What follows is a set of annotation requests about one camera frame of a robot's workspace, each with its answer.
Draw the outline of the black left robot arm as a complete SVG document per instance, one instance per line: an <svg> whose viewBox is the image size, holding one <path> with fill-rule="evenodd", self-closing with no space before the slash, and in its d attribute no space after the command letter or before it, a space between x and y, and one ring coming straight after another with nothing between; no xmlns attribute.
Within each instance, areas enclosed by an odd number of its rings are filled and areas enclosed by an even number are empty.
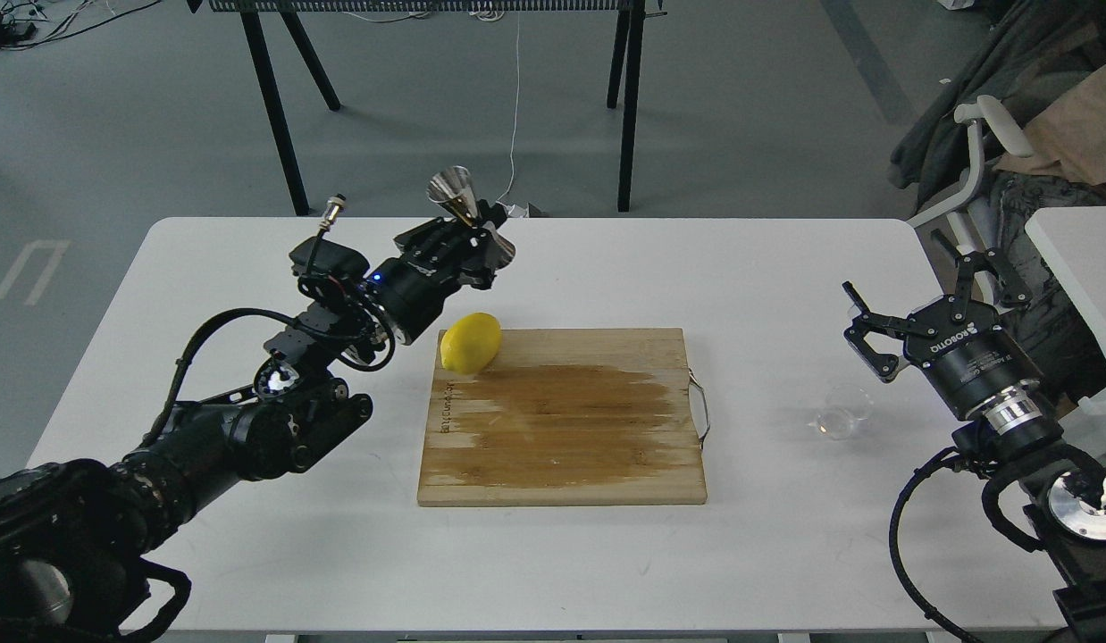
<svg viewBox="0 0 1106 643"><path fill-rule="evenodd" d="M513 260L499 232L505 205L472 194L435 203L444 215L396 236L398 256L371 268L327 239L345 206L333 196L319 232L290 252L303 313L234 308L207 319L160 414L119 463L44 463L0 479L0 642L153 642L169 630L192 581L147 554L236 484L309 471L373 415L371 396L349 394L332 364L380 370L448 297L490 288ZM283 326L252 382L180 400L199 349L246 317Z"/></svg>

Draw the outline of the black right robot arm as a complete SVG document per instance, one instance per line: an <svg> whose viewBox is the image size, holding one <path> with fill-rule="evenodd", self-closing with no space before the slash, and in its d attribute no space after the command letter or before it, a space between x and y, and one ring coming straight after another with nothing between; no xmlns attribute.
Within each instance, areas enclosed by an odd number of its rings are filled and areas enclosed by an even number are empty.
<svg viewBox="0 0 1106 643"><path fill-rule="evenodd" d="M905 505L933 471L971 471L985 483L987 521L1027 552L1048 554L1065 581L1054 593L1078 642L1106 642L1106 465L1064 439L1057 414L1040 394L1043 374L1006 329L1003 309L1030 305L1032 293L997 248L962 255L940 231L933 239L957 269L952 292L908 317L872 311L851 282L857 309L844 332L881 382L917 367L961 426L953 443L912 471L888 528L893 570L914 604L952 636L973 642L925 598L901 561Z"/></svg>

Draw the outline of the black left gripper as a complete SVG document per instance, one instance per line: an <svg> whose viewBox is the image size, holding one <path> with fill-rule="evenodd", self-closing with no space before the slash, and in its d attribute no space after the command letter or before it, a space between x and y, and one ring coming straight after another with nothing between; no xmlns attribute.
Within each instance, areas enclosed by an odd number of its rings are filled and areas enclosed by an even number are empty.
<svg viewBox="0 0 1106 643"><path fill-rule="evenodd" d="M463 286L491 288L495 271L487 255L489 235L457 217L435 217L394 237L399 251L368 276L368 297L394 338L409 346L444 310L444 301Z"/></svg>

